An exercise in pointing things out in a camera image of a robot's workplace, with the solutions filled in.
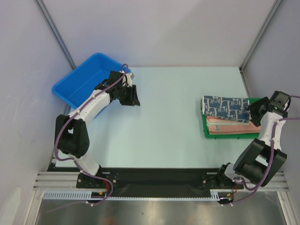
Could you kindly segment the pink towel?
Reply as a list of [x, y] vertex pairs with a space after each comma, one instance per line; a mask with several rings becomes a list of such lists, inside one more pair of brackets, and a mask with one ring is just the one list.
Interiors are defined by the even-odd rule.
[[253, 123], [246, 125], [230, 125], [230, 126], [208, 126], [209, 134], [215, 135], [235, 135], [235, 134], [254, 134], [261, 131], [261, 126], [256, 127]]
[[235, 126], [235, 125], [248, 125], [249, 122], [239, 122], [234, 120], [225, 120], [216, 117], [207, 116], [206, 123], [208, 126]]

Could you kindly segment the patterned towel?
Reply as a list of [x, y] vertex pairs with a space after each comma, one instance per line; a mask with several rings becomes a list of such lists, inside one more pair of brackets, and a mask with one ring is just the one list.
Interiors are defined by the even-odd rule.
[[241, 123], [249, 123], [249, 100], [247, 98], [229, 98], [217, 96], [202, 97], [202, 114], [206, 117], [214, 117]]

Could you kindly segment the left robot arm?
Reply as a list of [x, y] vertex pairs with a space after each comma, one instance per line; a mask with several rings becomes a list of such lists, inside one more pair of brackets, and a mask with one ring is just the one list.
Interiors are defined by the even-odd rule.
[[97, 188], [103, 183], [103, 175], [98, 173], [100, 165], [89, 153], [90, 139], [88, 125], [112, 101], [118, 100], [124, 106], [139, 106], [136, 85], [132, 83], [134, 74], [128, 71], [111, 71], [107, 79], [99, 83], [92, 94], [68, 115], [59, 115], [55, 124], [55, 153], [60, 150], [72, 160], [82, 173], [88, 174], [87, 183]]

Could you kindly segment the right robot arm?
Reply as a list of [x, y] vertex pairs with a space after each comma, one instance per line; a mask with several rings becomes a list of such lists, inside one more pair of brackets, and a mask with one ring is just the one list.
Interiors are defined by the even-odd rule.
[[261, 131], [238, 157], [237, 161], [222, 165], [216, 174], [220, 188], [243, 185], [248, 191], [264, 187], [286, 162], [287, 155], [281, 151], [280, 137], [291, 96], [275, 91], [271, 97], [264, 97], [252, 103], [247, 109], [251, 122]]

